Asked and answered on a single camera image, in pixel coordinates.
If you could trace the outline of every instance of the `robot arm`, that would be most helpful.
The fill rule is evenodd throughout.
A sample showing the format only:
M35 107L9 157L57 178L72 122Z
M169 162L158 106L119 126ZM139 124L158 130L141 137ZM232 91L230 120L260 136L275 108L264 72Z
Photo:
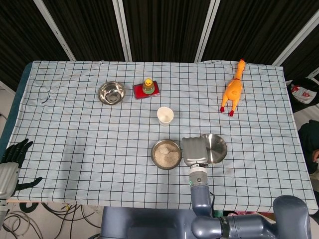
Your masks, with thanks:
M33 187L42 180L39 177L31 183L18 184L20 168L25 159L26 152L32 144L32 141L28 143L28 139L25 139L18 144L11 145L6 149L0 161L0 229L7 213L6 200L15 191Z
M273 207L276 224L260 215L213 218L213 204L207 183L207 151L202 138L183 138L183 155L190 166L189 180L192 208L197 218L192 232L198 239L311 239L309 213L306 204L294 196L280 196Z

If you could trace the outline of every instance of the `metal bowl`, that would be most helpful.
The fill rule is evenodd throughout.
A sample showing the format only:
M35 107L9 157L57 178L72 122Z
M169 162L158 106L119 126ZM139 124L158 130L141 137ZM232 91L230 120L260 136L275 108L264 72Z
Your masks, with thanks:
M208 164L220 163L226 157L226 142L218 135L213 133L204 134L201 137L205 139Z
M98 91L99 100L107 105L117 104L124 98L124 96L124 86L115 81L104 83Z
M177 154L178 153L178 156L175 157L173 160L176 161L174 163L174 165L170 166L170 167L167 167L166 165L163 165L161 164L160 162L160 159L158 159L156 157L156 151L157 149L159 148L159 146L163 145L163 144L170 144L171 146L173 146L175 149L174 150L179 150L179 152L171 152L171 153L168 153L168 154L164 154L164 159L167 159L166 157L170 157L173 156L172 153L175 153ZM151 158L152 158L152 161L153 163L160 169L164 169L164 170L170 170L170 169L173 169L175 167L177 167L181 161L181 158L182 158L182 151L181 151L181 148L178 144L176 144L173 140L171 139L163 139L163 140L160 140L158 142L156 142L153 147L152 147L152 150L151 150Z

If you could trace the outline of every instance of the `checkered tablecloth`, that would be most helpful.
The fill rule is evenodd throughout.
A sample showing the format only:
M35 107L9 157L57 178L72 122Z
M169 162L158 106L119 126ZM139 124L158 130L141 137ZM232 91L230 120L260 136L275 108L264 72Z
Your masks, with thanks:
M170 138L221 135L228 153L208 168L215 209L272 211L279 195L303 199L317 210L286 92L283 69L246 64L244 91L234 117L219 108L236 62L48 62L36 61L10 138L34 141L20 182L43 177L19 200L102 206L191 208L188 170L158 169L151 147ZM132 87L151 77L160 96L136 100ZM104 82L124 84L126 96L102 104ZM160 126L157 109L174 111Z

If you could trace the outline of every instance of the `cup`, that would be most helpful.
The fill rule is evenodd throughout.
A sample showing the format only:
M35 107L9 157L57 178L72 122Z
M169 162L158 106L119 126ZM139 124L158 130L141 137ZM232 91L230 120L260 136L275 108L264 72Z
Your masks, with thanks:
M159 124L162 126L168 126L174 118L174 112L168 107L160 107L158 109Z

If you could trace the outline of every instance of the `small bottle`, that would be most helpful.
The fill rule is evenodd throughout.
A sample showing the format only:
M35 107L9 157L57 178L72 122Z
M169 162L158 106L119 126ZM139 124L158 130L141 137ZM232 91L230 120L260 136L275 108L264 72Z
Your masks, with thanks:
M143 83L143 92L147 95L152 94L155 91L155 86L151 78L146 78Z

